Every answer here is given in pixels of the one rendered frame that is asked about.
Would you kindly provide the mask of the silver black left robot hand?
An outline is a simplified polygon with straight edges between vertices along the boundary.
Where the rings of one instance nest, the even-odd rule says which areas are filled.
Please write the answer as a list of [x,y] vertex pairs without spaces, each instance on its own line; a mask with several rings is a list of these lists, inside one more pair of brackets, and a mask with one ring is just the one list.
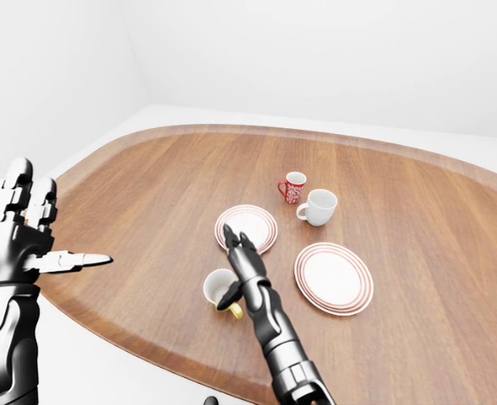
[[54,251],[51,224],[56,218],[56,182],[51,177],[33,182],[31,162],[13,160],[0,180],[0,284],[32,284],[41,273],[113,262],[106,254]]

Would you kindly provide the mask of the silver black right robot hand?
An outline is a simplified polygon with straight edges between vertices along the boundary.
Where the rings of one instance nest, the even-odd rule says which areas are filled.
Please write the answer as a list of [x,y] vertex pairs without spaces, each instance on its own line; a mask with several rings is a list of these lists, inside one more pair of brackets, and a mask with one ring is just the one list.
[[225,310],[234,302],[245,297],[250,312],[259,311],[263,304],[260,284],[269,285],[267,271],[256,247],[244,232],[236,233],[227,225],[223,226],[228,260],[237,280],[222,295],[217,304],[218,310]]

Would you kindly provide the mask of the yellow and white mug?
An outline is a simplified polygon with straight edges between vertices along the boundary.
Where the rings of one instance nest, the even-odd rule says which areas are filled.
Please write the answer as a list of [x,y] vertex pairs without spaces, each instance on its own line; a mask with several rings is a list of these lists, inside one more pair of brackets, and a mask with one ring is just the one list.
[[229,286],[237,280],[238,278],[235,273],[226,268],[213,270],[205,278],[203,282],[203,295],[215,311],[219,312],[218,303],[229,289]]

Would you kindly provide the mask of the small red-ringed white plate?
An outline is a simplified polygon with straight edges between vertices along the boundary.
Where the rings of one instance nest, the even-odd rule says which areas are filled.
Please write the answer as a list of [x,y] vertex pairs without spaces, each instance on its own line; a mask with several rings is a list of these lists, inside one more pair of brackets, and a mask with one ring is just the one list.
[[278,224],[264,208],[241,204],[223,211],[214,226],[214,236],[223,249],[227,249],[224,225],[227,224],[237,235],[244,232],[259,254],[268,251],[278,238]]

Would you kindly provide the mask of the red patterned mug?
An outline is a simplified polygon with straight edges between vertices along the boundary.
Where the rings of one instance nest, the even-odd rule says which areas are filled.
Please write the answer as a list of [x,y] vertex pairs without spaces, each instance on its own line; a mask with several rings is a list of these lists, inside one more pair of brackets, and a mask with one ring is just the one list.
[[296,204],[300,200],[305,183],[305,174],[299,171],[291,171],[285,176],[284,180],[278,183],[278,190],[287,203]]

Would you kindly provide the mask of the large red-ringed white plate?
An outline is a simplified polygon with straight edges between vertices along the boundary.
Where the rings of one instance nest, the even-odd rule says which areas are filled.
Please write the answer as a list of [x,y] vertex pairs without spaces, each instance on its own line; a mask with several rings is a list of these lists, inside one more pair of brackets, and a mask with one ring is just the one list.
[[335,316],[360,313],[375,291],[364,262],[351,250],[331,242],[305,247],[295,260],[294,278],[309,302]]

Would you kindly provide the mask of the plain white mug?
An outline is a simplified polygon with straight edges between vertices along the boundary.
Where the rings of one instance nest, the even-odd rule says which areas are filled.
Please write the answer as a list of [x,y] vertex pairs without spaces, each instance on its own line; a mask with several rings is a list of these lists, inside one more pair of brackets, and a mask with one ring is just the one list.
[[296,209],[297,219],[312,226],[323,226],[332,217],[338,205],[337,196],[326,189],[314,189],[308,194],[307,202]]

